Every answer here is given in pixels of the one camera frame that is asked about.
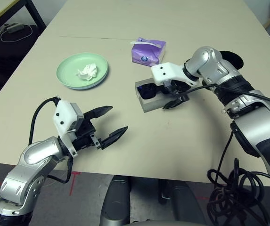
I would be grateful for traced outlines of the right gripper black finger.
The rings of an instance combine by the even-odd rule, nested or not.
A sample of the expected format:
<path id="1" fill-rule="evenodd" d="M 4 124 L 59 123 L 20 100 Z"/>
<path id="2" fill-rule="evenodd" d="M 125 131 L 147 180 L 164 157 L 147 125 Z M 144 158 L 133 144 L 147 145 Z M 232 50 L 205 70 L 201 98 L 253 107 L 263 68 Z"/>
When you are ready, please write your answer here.
<path id="1" fill-rule="evenodd" d="M 172 101 L 166 103 L 163 106 L 163 109 L 167 110 L 167 109 L 175 108 L 186 101 L 188 101 L 188 96 L 180 96 L 180 97 L 176 98 L 175 100 L 172 100 Z"/>

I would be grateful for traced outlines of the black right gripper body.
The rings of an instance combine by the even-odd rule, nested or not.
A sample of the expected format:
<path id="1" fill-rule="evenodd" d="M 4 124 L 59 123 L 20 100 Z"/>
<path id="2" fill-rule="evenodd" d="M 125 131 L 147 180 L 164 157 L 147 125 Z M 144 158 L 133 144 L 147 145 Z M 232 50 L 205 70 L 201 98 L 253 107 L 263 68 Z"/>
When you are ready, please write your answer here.
<path id="1" fill-rule="evenodd" d="M 163 86 L 168 94 L 178 95 L 183 92 L 187 92 L 191 86 L 185 82 L 177 80 L 164 81 Z"/>

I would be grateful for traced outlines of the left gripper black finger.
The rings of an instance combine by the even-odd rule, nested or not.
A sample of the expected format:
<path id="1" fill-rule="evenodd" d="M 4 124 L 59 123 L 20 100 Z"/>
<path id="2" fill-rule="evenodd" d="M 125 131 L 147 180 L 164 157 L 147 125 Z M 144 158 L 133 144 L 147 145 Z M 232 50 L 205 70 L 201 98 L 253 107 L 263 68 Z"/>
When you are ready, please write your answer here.
<path id="1" fill-rule="evenodd" d="M 126 132 L 127 129 L 128 129 L 128 126 L 119 128 L 115 130 L 114 132 L 110 133 L 109 137 L 107 137 L 106 139 L 104 140 L 99 139 L 100 148 L 104 150 L 105 148 L 109 147 L 110 145 L 118 141 L 120 137 Z"/>
<path id="2" fill-rule="evenodd" d="M 84 116 L 84 119 L 91 120 L 91 119 L 98 118 L 98 117 L 106 114 L 111 109 L 113 109 L 112 106 L 97 107 L 93 110 L 90 110 L 90 111 L 84 113 L 83 116 Z"/>

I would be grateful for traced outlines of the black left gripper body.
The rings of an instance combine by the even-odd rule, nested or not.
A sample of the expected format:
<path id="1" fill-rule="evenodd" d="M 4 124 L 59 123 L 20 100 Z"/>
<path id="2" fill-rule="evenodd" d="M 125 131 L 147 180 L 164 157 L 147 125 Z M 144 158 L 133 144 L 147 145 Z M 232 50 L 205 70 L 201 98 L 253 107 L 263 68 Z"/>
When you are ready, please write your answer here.
<path id="1" fill-rule="evenodd" d="M 85 113 L 84 119 L 75 132 L 76 140 L 72 142 L 76 151 L 79 151 L 90 146 L 95 146 L 97 149 L 101 148 L 101 143 L 95 136 L 95 127 L 91 123 L 91 119 L 97 118 L 95 113 Z"/>

